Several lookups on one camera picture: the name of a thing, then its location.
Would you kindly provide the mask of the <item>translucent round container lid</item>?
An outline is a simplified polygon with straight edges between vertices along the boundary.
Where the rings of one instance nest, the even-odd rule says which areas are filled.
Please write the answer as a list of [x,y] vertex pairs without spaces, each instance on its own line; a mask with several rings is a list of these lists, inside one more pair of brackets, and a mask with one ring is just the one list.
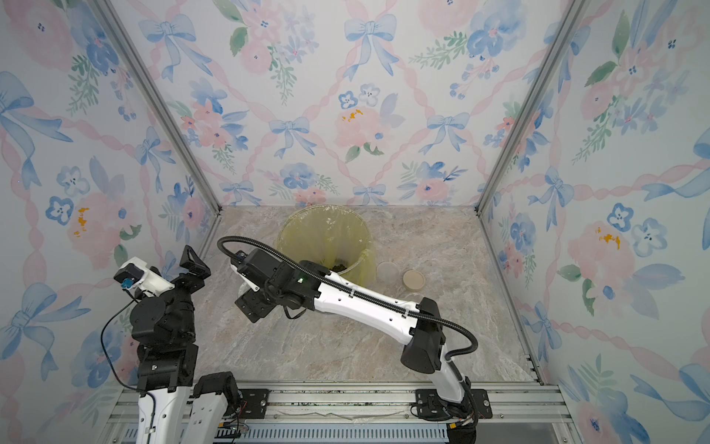
[[401,276],[400,268],[393,262],[382,262],[376,267],[377,280],[382,283],[396,283]]

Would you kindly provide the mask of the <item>beige round jar lid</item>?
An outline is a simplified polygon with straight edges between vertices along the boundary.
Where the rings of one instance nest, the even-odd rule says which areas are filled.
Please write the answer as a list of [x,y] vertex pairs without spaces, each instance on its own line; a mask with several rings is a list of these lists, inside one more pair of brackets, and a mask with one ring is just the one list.
[[402,283],[411,292],[419,292],[425,287],[426,278],[422,272],[409,269],[403,273]]

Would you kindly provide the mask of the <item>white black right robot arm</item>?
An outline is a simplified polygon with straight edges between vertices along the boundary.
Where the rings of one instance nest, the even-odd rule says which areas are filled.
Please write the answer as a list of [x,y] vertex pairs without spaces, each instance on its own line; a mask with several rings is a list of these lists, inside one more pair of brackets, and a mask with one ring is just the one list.
[[249,287],[236,305],[251,322],[266,318],[280,306],[290,319],[313,311],[372,327],[402,346],[403,366],[426,375],[434,384],[444,410],[437,420],[474,417],[469,380],[456,368],[454,354],[447,347],[445,330],[454,329],[453,324],[440,317],[435,301],[393,299],[314,262],[296,263],[262,249],[233,253],[230,266]]

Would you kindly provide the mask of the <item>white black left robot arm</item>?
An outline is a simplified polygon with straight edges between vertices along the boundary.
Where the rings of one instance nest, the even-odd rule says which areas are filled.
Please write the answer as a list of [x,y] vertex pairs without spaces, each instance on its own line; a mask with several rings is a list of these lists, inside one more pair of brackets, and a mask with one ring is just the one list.
[[179,265],[182,273],[168,280],[134,257],[115,275],[136,300],[129,322],[138,343],[139,443],[212,443],[224,417],[241,408],[231,373],[194,377],[199,348],[192,296],[211,270],[190,246]]

